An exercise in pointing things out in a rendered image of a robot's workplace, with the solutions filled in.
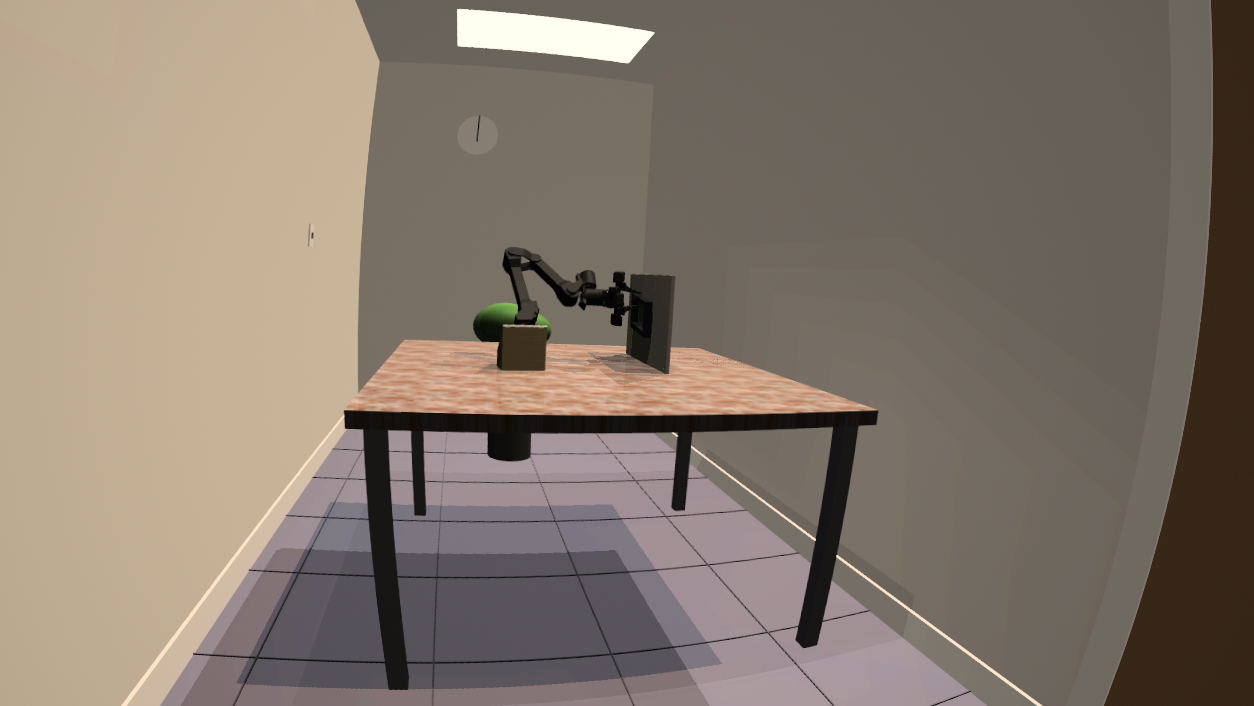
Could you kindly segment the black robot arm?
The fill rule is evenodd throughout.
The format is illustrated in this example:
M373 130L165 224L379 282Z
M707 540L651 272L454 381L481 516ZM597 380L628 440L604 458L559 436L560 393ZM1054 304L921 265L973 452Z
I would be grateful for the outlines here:
M529 262L520 265L520 257L523 256ZM564 306L574 306L579 293L581 301L578 306L582 310L586 310L586 305L597 306L599 303L599 290L596 288L594 272L591 270L577 273L577 281L572 283L557 275L551 266L545 265L540 255L529 253L529 251L518 247L508 247L505 250L503 267L507 275L510 276L518 305L514 325L535 325L540 310L537 306L537 301L530 301L522 271L530 270L540 275L540 278L556 291L557 298ZM603 297L606 298L603 307L617 308L624 306L624 293L619 292L619 287L609 287L609 291L603 292Z

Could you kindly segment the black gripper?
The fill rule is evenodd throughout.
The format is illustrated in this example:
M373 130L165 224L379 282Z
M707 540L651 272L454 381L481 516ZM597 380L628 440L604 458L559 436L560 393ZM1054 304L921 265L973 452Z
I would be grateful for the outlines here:
M640 291L637 291L635 288L630 288L627 286L627 283L623 282L623 281L624 281L624 272L614 272L613 273L613 282L616 282L614 287L619 287L619 292L622 290L622 291L627 291L627 292L632 292L632 293L642 293L642 292L640 292ZM597 306L603 306L603 303L606 301L606 298L603 297L603 292L609 291L609 288L598 288L598 290L599 290L599 303ZM622 316L621 315L624 315L624 312L630 311L631 308L638 308L638 307L641 307L641 305L630 305L630 306L623 306L623 307L614 308L614 313L611 313L611 322L609 324L612 324L614 326L622 326Z

